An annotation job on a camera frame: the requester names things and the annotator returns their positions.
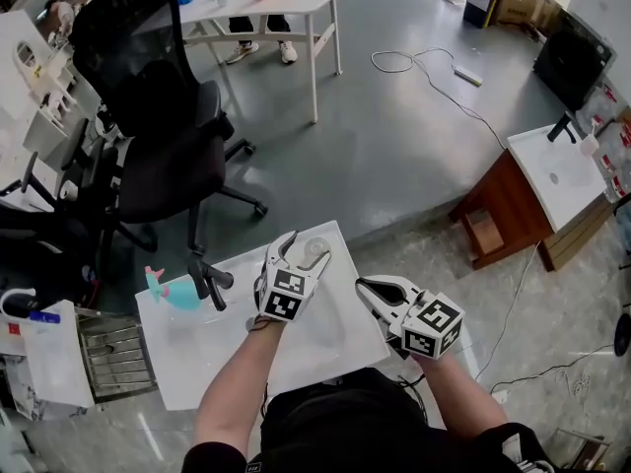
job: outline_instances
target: chair armrest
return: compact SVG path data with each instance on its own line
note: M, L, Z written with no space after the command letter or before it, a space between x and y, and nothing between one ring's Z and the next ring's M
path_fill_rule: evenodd
M197 109L195 127L203 128L215 122L221 115L221 94L215 81L200 84L197 89Z
M45 188L45 186L37 180L37 177L33 175L33 168L35 167L35 162L37 161L37 152L31 154L31 158L29 159L29 164L27 165L27 169L24 171L24 176L22 177L22 182L20 184L20 190L22 194L27 192L27 189L32 187L36 193L41 196L45 202L50 205L53 209L57 207L57 201L54 199L52 194Z
M80 119L77 126L75 126L70 141L68 142L68 148L63 156L63 161L61 162L61 169L63 171L69 170L75 162L77 162L82 169L90 162L88 155L81 148L86 138L87 128L88 119L85 117Z

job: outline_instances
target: gray concrete floor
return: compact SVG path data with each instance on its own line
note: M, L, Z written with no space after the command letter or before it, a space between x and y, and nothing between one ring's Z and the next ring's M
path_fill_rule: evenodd
M563 106L531 72L539 45L514 29L479 30L443 0L338 0L343 75L334 75L331 44L317 59L319 122L309 125L305 48L283 65L276 43L240 63L219 67L205 45L187 50L200 81L216 80L236 138L257 146L228 166L227 184L266 203L263 220L241 202L212 196L203 203L198 237L216 262L266 244L282 233L337 220L347 240L428 211L465 193L500 154L486 126L464 115L428 85L422 72L385 74L371 53L430 46L480 75L475 88L457 78L442 52L424 56L434 82L484 116L501 138L554 122ZM289 16L295 31L304 20ZM323 31L328 10L316 16ZM224 57L234 44L221 44ZM146 287L144 266L181 275L188 251L186 214L154 223L156 254L114 243L99 306L132 309Z
M360 275L403 275L456 301L466 312L471 341L459 342L454 352L476 376L500 336L531 252L473 272L466 248L459 225L436 223L393 233L356 247L351 254ZM628 273L617 268L623 256L618 227L611 219L561 271L546 273L535 257L506 334L480 383L490 389L498 381L569 364L611 344L621 304L630 296ZM618 359L605 348L565 374L552 372L503 385L509 390L504 408L512 421L532 427L544 448L557 459L569 452L565 443L552 441L557 427L603 435L612 441L604 458L606 469L616 471L631 439L630 360L629 354ZM404 363L395 354L378 368L394 379L401 374L412 380L420 373L412 361ZM589 389L571 395L570 387L582 376L590 378ZM441 427L427 383L421 382L418 389L429 424ZM153 392L93 408L81 417L33 423L27 435L53 473L177 472L190 447L193 415L193 411L166 411L160 393ZM257 451L258 441L256 427L250 439L250 456Z

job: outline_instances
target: shoe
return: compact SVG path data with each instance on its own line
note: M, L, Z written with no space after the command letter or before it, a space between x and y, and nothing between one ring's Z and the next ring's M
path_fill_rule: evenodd
M235 48L235 52L233 52L232 55L228 59L226 59L226 63L228 65L232 65L233 63L237 63L238 61L241 61L249 54L252 54L257 51L258 51L258 44L256 42L251 42L249 45L239 44L239 46Z
M298 59L298 53L296 52L296 49L294 49L292 42L280 42L278 47L280 48L280 55L283 59L283 63L286 65L293 63Z

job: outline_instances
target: blue toy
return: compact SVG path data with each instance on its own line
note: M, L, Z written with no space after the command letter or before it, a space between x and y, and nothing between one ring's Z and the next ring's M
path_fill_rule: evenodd
M170 284L160 284L158 279L165 273L162 270L153 271L151 266L145 267L145 277L149 285L149 291L157 302L164 298L169 304L181 310L195 310L201 305L201 300L197 296L195 284L192 279L185 278Z

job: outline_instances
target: forearm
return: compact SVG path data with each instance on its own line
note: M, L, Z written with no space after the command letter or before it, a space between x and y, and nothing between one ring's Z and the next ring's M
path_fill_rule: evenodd
M246 454L284 327L284 322L271 322L248 333L217 373L197 410L195 443L220 441Z
M423 369L447 429L463 439L474 439L508 419L493 397L471 378L451 354L438 361L414 356Z

